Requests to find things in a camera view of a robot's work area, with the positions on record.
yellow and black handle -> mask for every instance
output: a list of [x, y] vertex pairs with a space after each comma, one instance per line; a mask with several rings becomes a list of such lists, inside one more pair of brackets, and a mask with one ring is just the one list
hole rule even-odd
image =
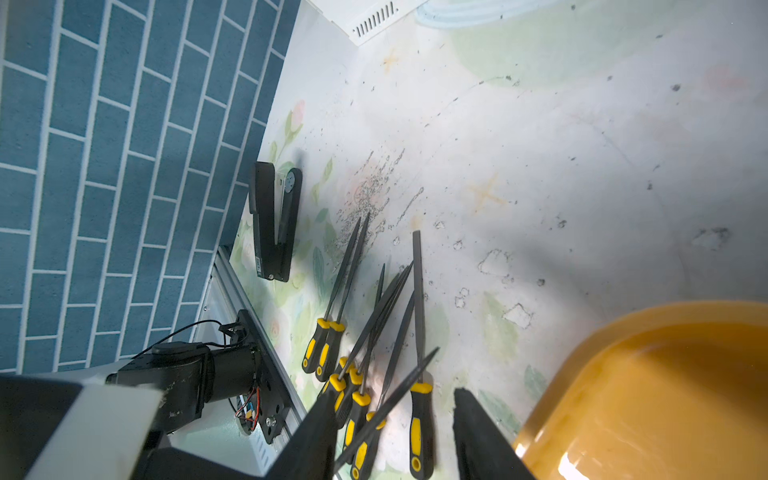
[[[376, 412], [368, 412], [366, 421], [370, 421]], [[382, 429], [386, 425], [386, 420], [382, 420], [376, 426], [370, 438], [360, 444], [355, 454], [355, 461], [352, 463], [352, 478], [355, 480], [368, 480], [373, 470], [373, 463], [376, 460], [376, 451], [379, 449], [379, 437]]]
[[[333, 370], [333, 373], [339, 375], [342, 370], [344, 370], [344, 367], [346, 366], [346, 357], [343, 356], [339, 359], [339, 363], [336, 364], [336, 369]], [[355, 364], [353, 363], [352, 366], [349, 367], [349, 369], [355, 369]], [[347, 380], [349, 378], [349, 371], [344, 375], [344, 379]], [[328, 385], [330, 385], [330, 382], [323, 383], [323, 387], [320, 389], [320, 393], [317, 394], [317, 397], [319, 398], [323, 393], [325, 393], [328, 390]]]
[[349, 378], [346, 380], [346, 388], [342, 395], [344, 397], [341, 400], [339, 408], [336, 410], [336, 428], [338, 430], [343, 429], [346, 424], [346, 420], [349, 418], [349, 412], [352, 410], [352, 395], [354, 392], [360, 390], [362, 385], [362, 375], [359, 374], [357, 369], [349, 369]]
[[315, 334], [312, 335], [309, 345], [306, 346], [306, 352], [304, 358], [301, 360], [301, 368], [304, 373], [314, 373], [319, 365], [318, 359], [320, 357], [320, 348], [325, 345], [326, 337], [328, 336], [328, 330], [330, 329], [330, 322], [324, 319], [317, 319], [317, 327], [315, 328]]
[[320, 350], [319, 364], [315, 369], [315, 378], [320, 382], [326, 382], [333, 373], [332, 367], [336, 364], [339, 357], [339, 346], [341, 337], [346, 327], [338, 322], [328, 322], [328, 335], [325, 345]]
[[[352, 439], [355, 438], [355, 434], [366, 424], [366, 414], [371, 404], [371, 396], [367, 393], [361, 395], [360, 392], [354, 392], [352, 394], [352, 410], [349, 412], [349, 421], [346, 423], [346, 431], [344, 432], [344, 444], [342, 445], [342, 452], [346, 450]], [[351, 457], [347, 463], [350, 465], [354, 460]]]
[[435, 424], [432, 421], [432, 386], [414, 383], [411, 387], [411, 475], [426, 480], [435, 471]]

black cable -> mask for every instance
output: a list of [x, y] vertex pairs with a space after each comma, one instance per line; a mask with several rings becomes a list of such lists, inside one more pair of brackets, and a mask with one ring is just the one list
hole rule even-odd
[[141, 350], [139, 353], [137, 353], [136, 355], [131, 357], [131, 360], [136, 359], [139, 356], [144, 355], [146, 352], [149, 352], [150, 350], [152, 350], [153, 346], [157, 345], [158, 343], [162, 343], [162, 342], [170, 339], [172, 336], [177, 335], [178, 333], [181, 333], [181, 332], [183, 332], [184, 330], [186, 330], [188, 328], [192, 328], [195, 325], [200, 325], [201, 323], [208, 323], [208, 322], [218, 323], [219, 326], [222, 326], [222, 323], [220, 321], [218, 321], [218, 320], [201, 320], [199, 322], [190, 323], [189, 325], [183, 326], [180, 329], [176, 330], [175, 332], [171, 333], [169, 336], [166, 336], [166, 337], [164, 337], [162, 339], [159, 339], [157, 342], [153, 343], [152, 345], [149, 345], [146, 349]]

